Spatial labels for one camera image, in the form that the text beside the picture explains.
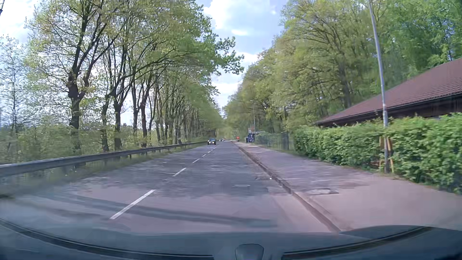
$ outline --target chain-link fence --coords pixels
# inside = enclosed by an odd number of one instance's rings
[[[289,132],[279,134],[260,133],[255,137],[255,144],[281,150],[294,150],[293,139]]]

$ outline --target green hedge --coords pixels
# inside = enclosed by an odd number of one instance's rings
[[[379,137],[392,141],[395,173],[449,191],[462,187],[462,113],[440,119],[395,119],[386,129],[367,122],[348,127],[302,127],[294,132],[295,149],[310,158],[371,168],[383,149]]]

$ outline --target brown roof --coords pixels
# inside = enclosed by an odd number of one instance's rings
[[[462,58],[436,66],[385,92],[387,108],[462,93]],[[381,95],[353,105],[316,123],[382,110]]]

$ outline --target lamp post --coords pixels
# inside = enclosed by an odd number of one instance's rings
[[[253,100],[252,101],[252,112],[254,114],[254,142],[257,139],[257,134],[256,134],[256,126],[255,126],[255,103]]]
[[[377,35],[376,22],[375,22],[374,12],[372,10],[372,0],[369,0],[368,2],[369,2],[369,13],[371,14],[371,20],[372,20],[372,29],[374,30],[374,41],[375,41],[375,46],[376,46],[376,51],[377,51],[378,71],[379,71],[379,76],[380,76],[380,90],[382,91],[383,126],[387,128],[388,127],[388,113],[387,113],[387,106],[385,104],[385,80],[383,79],[382,53],[380,51],[380,43],[379,43],[378,35]],[[385,159],[384,171],[385,173],[388,173],[388,144],[387,144],[386,138],[383,139],[383,148],[384,148],[383,156]]]

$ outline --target guardrail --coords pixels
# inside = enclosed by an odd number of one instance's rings
[[[0,178],[18,175],[22,173],[57,168],[57,167],[64,167],[64,166],[70,166],[70,165],[77,166],[77,165],[82,165],[86,162],[91,162],[91,161],[104,161],[104,160],[108,160],[112,158],[121,158],[125,156],[130,156],[131,158],[131,155],[135,155],[135,154],[145,154],[147,152],[155,152],[155,151],[177,148],[177,147],[186,147],[187,145],[200,144],[200,143],[206,143],[206,141],[189,142],[189,143],[173,144],[173,145],[158,146],[158,147],[148,147],[148,148],[141,148],[141,149],[136,149],[136,150],[108,152],[108,153],[96,154],[96,155],[77,155],[77,156],[69,156],[69,157],[37,160],[37,161],[26,161],[26,162],[19,162],[19,163],[3,164],[3,165],[0,165]]]

